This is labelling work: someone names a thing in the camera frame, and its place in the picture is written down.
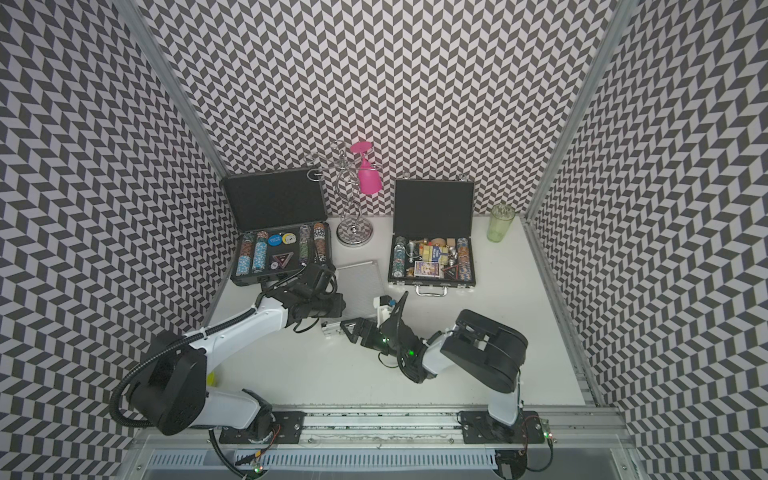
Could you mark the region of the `small silver aluminium poker case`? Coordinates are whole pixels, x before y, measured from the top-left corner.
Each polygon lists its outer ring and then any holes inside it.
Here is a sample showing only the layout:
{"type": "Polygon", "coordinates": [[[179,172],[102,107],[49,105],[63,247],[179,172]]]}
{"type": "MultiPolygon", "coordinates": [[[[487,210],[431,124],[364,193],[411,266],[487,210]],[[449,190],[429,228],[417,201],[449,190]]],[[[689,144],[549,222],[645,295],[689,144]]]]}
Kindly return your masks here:
{"type": "Polygon", "coordinates": [[[336,277],[338,292],[343,295],[346,307],[340,318],[321,321],[321,331],[328,338],[342,334],[341,322],[344,320],[376,319],[378,300],[385,294],[376,260],[339,266],[336,277]]]}

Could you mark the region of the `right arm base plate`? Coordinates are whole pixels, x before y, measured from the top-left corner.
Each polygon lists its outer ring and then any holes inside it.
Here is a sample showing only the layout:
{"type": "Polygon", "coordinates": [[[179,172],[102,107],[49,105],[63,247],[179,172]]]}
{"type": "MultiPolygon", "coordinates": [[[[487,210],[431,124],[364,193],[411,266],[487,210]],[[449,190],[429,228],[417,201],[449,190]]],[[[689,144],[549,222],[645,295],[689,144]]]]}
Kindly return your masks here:
{"type": "Polygon", "coordinates": [[[512,426],[493,419],[487,411],[460,411],[458,420],[465,444],[544,444],[550,429],[535,411],[523,410],[512,426]]]}

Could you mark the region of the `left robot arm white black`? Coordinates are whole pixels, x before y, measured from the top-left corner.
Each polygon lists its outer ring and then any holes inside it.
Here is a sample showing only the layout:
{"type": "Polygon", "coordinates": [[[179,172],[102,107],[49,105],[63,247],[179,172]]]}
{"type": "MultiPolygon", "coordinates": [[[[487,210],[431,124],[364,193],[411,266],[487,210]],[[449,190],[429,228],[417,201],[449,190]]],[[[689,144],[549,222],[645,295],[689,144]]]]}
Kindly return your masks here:
{"type": "Polygon", "coordinates": [[[156,335],[139,364],[111,393],[108,412],[128,428],[166,436],[193,429],[234,429],[260,442],[275,433],[272,405],[255,392],[221,390],[208,377],[229,357],[304,319],[338,318],[345,301],[336,269],[311,263],[258,294],[242,313],[184,335],[156,335]]]}

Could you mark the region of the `green translucent cup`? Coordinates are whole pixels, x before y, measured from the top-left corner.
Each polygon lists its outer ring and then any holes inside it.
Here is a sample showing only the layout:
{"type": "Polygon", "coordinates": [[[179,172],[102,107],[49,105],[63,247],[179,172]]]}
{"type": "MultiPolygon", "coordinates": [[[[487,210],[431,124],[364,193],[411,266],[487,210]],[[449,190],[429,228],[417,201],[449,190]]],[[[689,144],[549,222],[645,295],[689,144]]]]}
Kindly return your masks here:
{"type": "Polygon", "coordinates": [[[504,202],[495,205],[490,212],[487,239],[494,243],[501,242],[515,217],[516,211],[513,206],[504,202]]]}

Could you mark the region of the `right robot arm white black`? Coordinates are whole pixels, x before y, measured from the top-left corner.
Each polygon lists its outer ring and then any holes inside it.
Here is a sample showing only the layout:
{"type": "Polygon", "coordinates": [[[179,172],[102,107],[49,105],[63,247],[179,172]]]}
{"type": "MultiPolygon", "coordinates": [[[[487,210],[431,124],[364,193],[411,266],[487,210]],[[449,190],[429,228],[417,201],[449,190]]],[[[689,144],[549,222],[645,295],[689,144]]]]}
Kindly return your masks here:
{"type": "Polygon", "coordinates": [[[432,380],[457,367],[492,392],[487,410],[474,420],[461,412],[459,420],[486,442],[514,443],[526,436],[522,419],[520,370],[526,360],[527,338],[518,330],[472,310],[463,309],[454,325],[429,338],[414,333],[403,314],[408,299],[384,295],[377,300],[375,318],[340,322],[347,339],[395,360],[391,366],[415,384],[432,380]]]}

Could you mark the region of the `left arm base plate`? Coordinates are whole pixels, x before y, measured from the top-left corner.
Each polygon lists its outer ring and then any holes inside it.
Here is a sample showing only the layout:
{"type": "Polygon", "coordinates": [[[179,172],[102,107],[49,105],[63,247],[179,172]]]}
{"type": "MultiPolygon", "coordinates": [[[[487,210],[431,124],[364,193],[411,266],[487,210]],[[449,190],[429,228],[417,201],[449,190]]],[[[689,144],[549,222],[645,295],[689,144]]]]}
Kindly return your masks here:
{"type": "Polygon", "coordinates": [[[245,429],[224,427],[218,440],[238,445],[298,444],[305,418],[299,410],[259,413],[245,429]]]}

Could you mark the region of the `black poker case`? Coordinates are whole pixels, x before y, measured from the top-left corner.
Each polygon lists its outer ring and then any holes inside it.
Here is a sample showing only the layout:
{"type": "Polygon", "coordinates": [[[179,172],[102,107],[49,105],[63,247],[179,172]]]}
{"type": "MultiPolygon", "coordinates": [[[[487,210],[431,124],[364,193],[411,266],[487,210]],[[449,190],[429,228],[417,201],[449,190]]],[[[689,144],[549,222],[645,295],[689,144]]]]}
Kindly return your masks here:
{"type": "Polygon", "coordinates": [[[332,262],[318,166],[235,175],[221,188],[237,230],[235,285],[267,284],[332,262]]]}
{"type": "Polygon", "coordinates": [[[398,179],[388,283],[418,290],[473,288],[475,185],[467,180],[398,179]]]}

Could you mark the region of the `aluminium mounting rail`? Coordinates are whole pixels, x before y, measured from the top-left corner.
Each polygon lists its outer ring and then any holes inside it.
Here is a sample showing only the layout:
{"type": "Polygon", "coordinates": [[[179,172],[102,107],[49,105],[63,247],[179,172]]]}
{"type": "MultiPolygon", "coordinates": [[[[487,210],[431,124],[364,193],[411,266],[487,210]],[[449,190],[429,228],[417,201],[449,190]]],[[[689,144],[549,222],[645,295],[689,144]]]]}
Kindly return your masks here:
{"type": "Polygon", "coordinates": [[[460,411],[480,408],[305,408],[303,431],[298,444],[321,448],[448,448],[450,446],[497,446],[523,448],[555,445],[582,448],[619,448],[634,445],[619,412],[610,407],[536,406],[548,423],[550,438],[544,444],[465,444],[458,420],[460,411]]]}

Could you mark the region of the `pink wine glass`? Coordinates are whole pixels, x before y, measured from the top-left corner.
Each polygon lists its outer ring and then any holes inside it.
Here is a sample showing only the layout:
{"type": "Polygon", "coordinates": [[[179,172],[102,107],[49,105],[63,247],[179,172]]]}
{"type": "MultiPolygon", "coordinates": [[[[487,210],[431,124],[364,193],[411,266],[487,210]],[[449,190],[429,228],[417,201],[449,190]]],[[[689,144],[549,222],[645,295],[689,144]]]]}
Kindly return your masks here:
{"type": "Polygon", "coordinates": [[[361,159],[358,169],[358,181],[360,191],[367,196],[373,196],[383,189],[381,174],[368,159],[368,154],[373,148],[372,142],[360,141],[350,146],[350,152],[359,155],[361,159]]]}

